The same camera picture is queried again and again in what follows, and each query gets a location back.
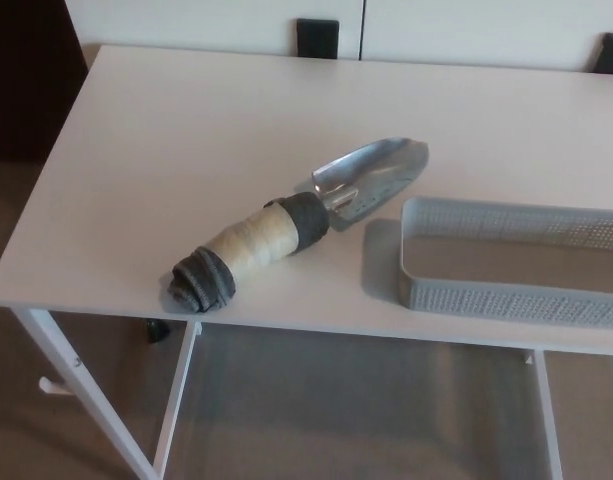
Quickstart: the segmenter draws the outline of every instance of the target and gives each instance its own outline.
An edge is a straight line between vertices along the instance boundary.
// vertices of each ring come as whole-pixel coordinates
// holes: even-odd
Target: table leg
[[[51,314],[35,309],[13,312],[140,480],[158,480],[158,473]]]
[[[532,352],[533,364],[537,375],[537,390],[541,405],[542,420],[546,434],[546,448],[548,450],[548,462],[550,466],[551,480],[563,480],[562,463],[559,458],[559,445],[557,442],[557,429],[555,426],[555,414],[548,384],[548,371],[546,357],[543,350]]]
[[[173,442],[173,434],[175,433],[175,424],[177,423],[177,415],[179,407],[182,403],[184,394],[184,385],[186,384],[186,376],[188,375],[188,367],[193,356],[193,347],[197,335],[202,332],[202,324],[199,322],[188,322],[182,341],[182,348],[179,352],[179,360],[177,360],[177,368],[175,369],[175,377],[173,378],[173,386],[168,397],[168,406],[164,414],[162,422],[162,430],[159,434],[157,442],[157,452],[155,453],[155,470],[161,478],[164,478],[166,471],[166,463],[168,462],[168,454],[170,446]]]

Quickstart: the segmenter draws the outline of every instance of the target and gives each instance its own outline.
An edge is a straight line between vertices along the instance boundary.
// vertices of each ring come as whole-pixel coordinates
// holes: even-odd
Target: mesh basket
[[[416,197],[401,234],[408,308],[613,327],[613,211]]]

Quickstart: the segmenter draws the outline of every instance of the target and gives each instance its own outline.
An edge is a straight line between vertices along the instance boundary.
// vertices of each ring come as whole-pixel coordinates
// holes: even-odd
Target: table top
[[[202,317],[170,269],[310,172],[425,141],[407,190]],[[613,76],[103,47],[0,261],[0,306],[613,354],[613,330],[413,312],[414,195],[613,209]]]

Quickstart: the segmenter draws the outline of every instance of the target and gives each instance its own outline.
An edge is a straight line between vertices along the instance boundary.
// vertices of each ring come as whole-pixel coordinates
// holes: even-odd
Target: cabinet door
[[[294,53],[295,19],[339,20],[339,57],[359,53],[362,0],[67,0],[85,50],[96,44]]]
[[[585,70],[613,0],[368,0],[363,58]]]

